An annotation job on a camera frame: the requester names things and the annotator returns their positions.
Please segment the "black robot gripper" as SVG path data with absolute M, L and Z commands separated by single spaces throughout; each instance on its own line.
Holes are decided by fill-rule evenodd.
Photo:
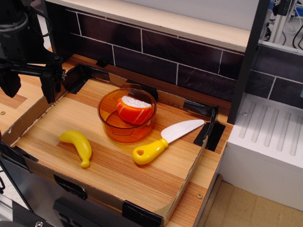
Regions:
M 61 91 L 61 82 L 66 79 L 62 57 L 44 47 L 44 39 L 31 30 L 1 32 L 0 44 L 4 63 L 14 71 L 40 76 L 41 88 L 47 102 L 53 103 Z M 16 72 L 0 70 L 0 87 L 13 98 L 21 88 Z

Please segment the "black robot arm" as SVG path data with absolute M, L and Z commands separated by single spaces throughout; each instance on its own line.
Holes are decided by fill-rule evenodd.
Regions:
M 37 16 L 42 12 L 29 0 L 0 2 L 0 87 L 14 97 L 21 87 L 19 75 L 40 78 L 48 103 L 55 101 L 66 77 L 62 57 L 44 47 Z

